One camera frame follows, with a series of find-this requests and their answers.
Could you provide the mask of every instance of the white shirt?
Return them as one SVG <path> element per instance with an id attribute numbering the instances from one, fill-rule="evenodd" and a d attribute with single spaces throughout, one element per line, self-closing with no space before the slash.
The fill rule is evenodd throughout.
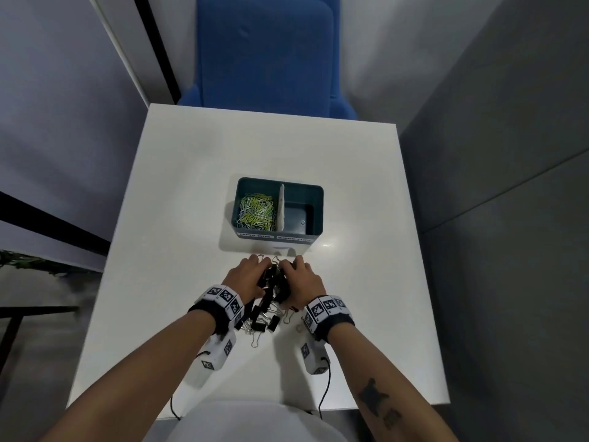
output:
<path id="1" fill-rule="evenodd" d="M 167 442 L 347 442 L 319 417 L 272 402 L 215 401 L 193 408 Z"/>

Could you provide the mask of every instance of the person's left forearm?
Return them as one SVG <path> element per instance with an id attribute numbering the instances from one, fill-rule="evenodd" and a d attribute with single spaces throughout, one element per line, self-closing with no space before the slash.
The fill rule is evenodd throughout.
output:
<path id="1" fill-rule="evenodd" d="M 214 330 L 200 310 L 174 321 L 88 388 L 41 442 L 141 441 Z"/>

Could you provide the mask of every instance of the table top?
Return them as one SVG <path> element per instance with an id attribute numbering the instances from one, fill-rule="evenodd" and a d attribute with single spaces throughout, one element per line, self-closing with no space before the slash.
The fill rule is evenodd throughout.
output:
<path id="1" fill-rule="evenodd" d="M 237 237 L 229 220 L 244 176 L 322 186 L 323 234 L 311 246 Z M 69 403 L 248 253 L 304 253 L 426 400 L 449 402 L 395 126 L 152 104 Z M 262 334 L 257 348 L 238 332 L 219 372 L 193 363 L 174 393 L 176 412 L 205 398 L 316 409 L 328 376 L 306 373 L 298 323 L 295 315 Z M 356 408 L 328 353 L 332 382 L 321 408 Z M 172 417 L 169 406 L 159 417 Z"/>

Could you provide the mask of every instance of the person's right forearm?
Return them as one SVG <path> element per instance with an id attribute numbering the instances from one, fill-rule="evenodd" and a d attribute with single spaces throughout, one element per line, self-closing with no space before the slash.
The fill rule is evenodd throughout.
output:
<path id="1" fill-rule="evenodd" d="M 328 341 L 377 441 L 457 442 L 417 389 L 356 327 L 337 324 Z"/>

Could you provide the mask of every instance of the forearm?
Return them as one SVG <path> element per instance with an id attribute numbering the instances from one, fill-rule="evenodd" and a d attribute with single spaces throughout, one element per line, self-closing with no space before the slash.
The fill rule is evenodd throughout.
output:
<path id="1" fill-rule="evenodd" d="M 207 312 L 176 320 L 88 388 L 42 442 L 141 441 L 214 329 Z"/>
<path id="2" fill-rule="evenodd" d="M 457 441 L 417 389 L 356 327 L 335 325 L 328 340 L 377 441 Z"/>

